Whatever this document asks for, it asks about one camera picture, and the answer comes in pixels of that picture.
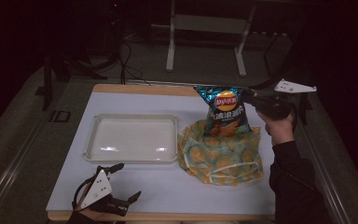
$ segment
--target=white tray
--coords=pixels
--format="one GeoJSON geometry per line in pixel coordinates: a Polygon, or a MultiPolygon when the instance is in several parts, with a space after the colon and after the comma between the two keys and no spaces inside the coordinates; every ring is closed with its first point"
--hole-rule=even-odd
{"type": "Polygon", "coordinates": [[[172,163],[177,159],[173,115],[101,114],[84,158],[92,163],[172,163]]]}

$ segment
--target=yellow patterned cloth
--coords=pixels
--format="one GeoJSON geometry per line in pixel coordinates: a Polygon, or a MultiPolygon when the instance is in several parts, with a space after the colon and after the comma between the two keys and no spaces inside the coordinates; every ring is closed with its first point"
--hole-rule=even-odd
{"type": "Polygon", "coordinates": [[[235,186],[264,176],[258,153],[260,128],[231,136],[205,136],[206,120],[178,134],[179,165],[205,184],[235,186]]]}

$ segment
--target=blue chip bag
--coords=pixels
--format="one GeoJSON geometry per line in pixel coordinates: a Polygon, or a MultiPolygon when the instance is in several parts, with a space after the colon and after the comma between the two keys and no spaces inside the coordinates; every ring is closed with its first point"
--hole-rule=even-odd
{"type": "Polygon", "coordinates": [[[254,97],[254,90],[225,86],[195,86],[194,90],[209,106],[204,135],[230,136],[252,131],[244,102],[254,97]]]}

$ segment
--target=white tabletop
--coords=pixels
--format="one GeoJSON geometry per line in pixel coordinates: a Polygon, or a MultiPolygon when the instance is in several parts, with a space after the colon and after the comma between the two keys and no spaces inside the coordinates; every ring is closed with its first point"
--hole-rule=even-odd
{"type": "MultiPolygon", "coordinates": [[[[141,190],[139,200],[130,213],[153,214],[222,214],[268,215],[275,211],[275,196],[269,187],[269,167],[273,163],[270,137],[264,122],[251,105],[245,105],[252,127],[262,127],[259,153],[265,176],[252,183],[236,187],[201,183],[188,175],[178,162],[172,164],[126,164],[121,171],[110,175],[113,196],[127,200],[141,190]]],[[[71,211],[75,190],[94,175],[98,164],[83,157],[94,117],[99,114],[172,114],[178,119],[178,132],[199,119],[205,119],[208,106],[200,97],[117,92],[93,92],[78,126],[56,186],[46,210],[71,211]]]]}

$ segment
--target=hand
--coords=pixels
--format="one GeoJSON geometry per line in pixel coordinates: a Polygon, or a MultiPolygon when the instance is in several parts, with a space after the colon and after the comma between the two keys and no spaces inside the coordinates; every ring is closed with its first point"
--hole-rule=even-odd
{"type": "Polygon", "coordinates": [[[289,115],[286,119],[274,120],[257,111],[258,117],[266,122],[266,131],[271,135],[272,145],[294,141],[293,117],[289,115]]]}
{"type": "Polygon", "coordinates": [[[103,213],[101,212],[96,212],[96,211],[92,211],[91,209],[89,209],[88,207],[85,208],[85,209],[82,209],[80,207],[80,205],[83,203],[84,201],[84,198],[86,197],[86,192],[88,191],[90,187],[90,184],[88,184],[86,187],[85,187],[85,190],[83,191],[83,194],[80,198],[80,201],[79,203],[77,204],[76,208],[75,208],[75,211],[77,211],[78,213],[82,214],[83,216],[86,216],[86,217],[89,217],[91,218],[92,220],[96,221],[98,220],[102,215],[103,213]]]}

